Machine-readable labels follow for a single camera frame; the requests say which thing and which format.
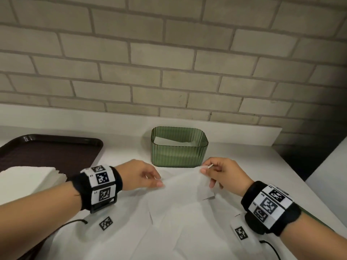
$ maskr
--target tissue box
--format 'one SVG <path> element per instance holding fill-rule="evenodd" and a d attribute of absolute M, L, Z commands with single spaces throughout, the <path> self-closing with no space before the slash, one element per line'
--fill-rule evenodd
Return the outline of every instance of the tissue box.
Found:
<path fill-rule="evenodd" d="M 156 137 L 193 142 L 196 147 L 166 146 L 154 143 Z M 151 135 L 151 162 L 158 167 L 193 168 L 203 162 L 209 142 L 205 133 L 188 127 L 155 127 Z"/>

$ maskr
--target white countertop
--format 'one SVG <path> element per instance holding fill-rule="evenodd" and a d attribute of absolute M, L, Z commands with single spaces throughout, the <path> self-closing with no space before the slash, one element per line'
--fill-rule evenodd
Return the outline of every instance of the white countertop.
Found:
<path fill-rule="evenodd" d="M 18 136 L 32 133 L 99 138 L 104 142 L 104 148 L 95 164 L 118 165 L 130 159 L 141 159 L 149 163 L 151 161 L 150 138 L 146 137 L 0 126 L 0 146 Z M 228 157 L 237 161 L 253 180 L 272 183 L 282 188 L 300 206 L 347 238 L 347 228 L 271 147 L 210 143 L 205 158 L 210 156 Z M 241 198 L 232 197 L 235 207 L 242 209 Z M 284 259 L 295 259 L 279 238 L 270 235 L 268 240 L 279 249 Z"/>

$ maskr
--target forearm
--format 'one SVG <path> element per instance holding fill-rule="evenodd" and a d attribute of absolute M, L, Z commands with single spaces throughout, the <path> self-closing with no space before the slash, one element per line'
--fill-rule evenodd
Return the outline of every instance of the forearm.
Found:
<path fill-rule="evenodd" d="M 344 260 L 347 240 L 302 213 L 280 236 L 282 242 L 298 258 L 314 260 Z"/>
<path fill-rule="evenodd" d="M 76 215 L 81 205 L 71 182 L 1 205 L 1 259 L 23 255 Z"/>

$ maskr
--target hand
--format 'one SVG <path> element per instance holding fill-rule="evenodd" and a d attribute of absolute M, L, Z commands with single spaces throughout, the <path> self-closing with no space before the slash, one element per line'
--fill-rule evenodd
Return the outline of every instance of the hand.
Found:
<path fill-rule="evenodd" d="M 123 181 L 123 190 L 137 188 L 164 187 L 161 176 L 151 164 L 144 161 L 131 160 L 115 167 Z"/>
<path fill-rule="evenodd" d="M 221 189 L 225 188 L 229 192 L 244 196 L 248 188 L 253 184 L 253 180 L 240 168 L 236 161 L 228 158 L 211 157 L 202 165 L 213 166 L 209 169 L 203 168 L 200 172 L 211 178 L 210 188 L 219 182 Z"/>

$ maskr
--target brown tray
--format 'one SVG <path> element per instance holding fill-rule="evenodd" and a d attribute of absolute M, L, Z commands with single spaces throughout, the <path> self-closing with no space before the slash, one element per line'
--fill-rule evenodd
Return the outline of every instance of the brown tray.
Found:
<path fill-rule="evenodd" d="M 102 147 L 102 141 L 93 138 L 24 135 L 0 148 L 0 172 L 13 166 L 55 167 L 71 177 L 89 168 Z M 40 242 L 19 259 L 35 259 L 43 244 Z"/>

